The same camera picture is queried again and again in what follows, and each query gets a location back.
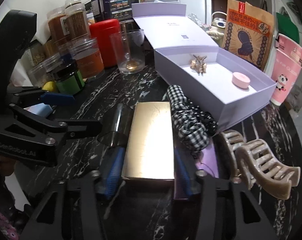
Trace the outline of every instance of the metal bolt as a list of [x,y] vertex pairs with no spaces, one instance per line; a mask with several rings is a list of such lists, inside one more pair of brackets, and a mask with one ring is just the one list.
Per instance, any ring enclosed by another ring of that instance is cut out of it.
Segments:
[[242,182],[241,178],[239,178],[239,177],[234,177],[234,178],[232,178],[231,180],[232,180],[233,183],[236,183],[236,184]]
[[100,171],[91,171],[92,177],[100,177]]
[[54,138],[48,137],[46,138],[46,144],[55,144],[56,140]]
[[195,174],[198,177],[205,177],[208,173],[206,171],[204,171],[204,170],[198,170],[198,171],[196,171]]

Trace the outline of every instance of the green cloth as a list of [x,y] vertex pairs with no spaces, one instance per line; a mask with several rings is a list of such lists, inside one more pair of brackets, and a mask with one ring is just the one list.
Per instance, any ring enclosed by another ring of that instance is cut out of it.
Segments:
[[276,15],[278,18],[278,32],[291,38],[297,44],[300,44],[299,30],[296,25],[290,20],[289,17],[279,13],[276,13]]

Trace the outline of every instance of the panda logo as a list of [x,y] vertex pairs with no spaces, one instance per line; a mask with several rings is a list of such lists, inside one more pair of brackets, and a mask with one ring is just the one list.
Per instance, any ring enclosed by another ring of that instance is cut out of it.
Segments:
[[286,85],[287,82],[287,77],[285,75],[281,75],[278,77],[278,80],[276,81],[276,88],[279,91],[285,91],[286,89],[284,88],[284,86]]

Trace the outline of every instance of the pink paper cup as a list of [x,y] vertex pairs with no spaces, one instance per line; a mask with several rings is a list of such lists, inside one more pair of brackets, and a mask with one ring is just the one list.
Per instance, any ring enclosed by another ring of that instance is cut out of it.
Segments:
[[284,52],[288,55],[291,59],[295,62],[299,63],[300,66],[302,64],[302,47],[297,44],[295,41],[290,39],[289,37],[279,34],[278,35],[278,42],[276,43],[277,49]]
[[276,87],[270,101],[280,106],[292,89],[302,67],[281,50],[276,50],[272,79]]

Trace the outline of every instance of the pink round container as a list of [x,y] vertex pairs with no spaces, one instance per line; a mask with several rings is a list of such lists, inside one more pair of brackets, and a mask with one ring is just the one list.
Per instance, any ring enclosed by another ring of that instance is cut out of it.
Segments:
[[276,87],[270,101],[280,106],[292,89],[302,67],[281,50],[276,50],[272,79]]
[[250,85],[250,81],[251,80],[246,75],[244,75],[240,72],[234,72],[233,73],[232,83],[234,85],[236,85],[237,87],[247,89]]
[[276,47],[297,63],[302,64],[302,47],[289,37],[279,34]]

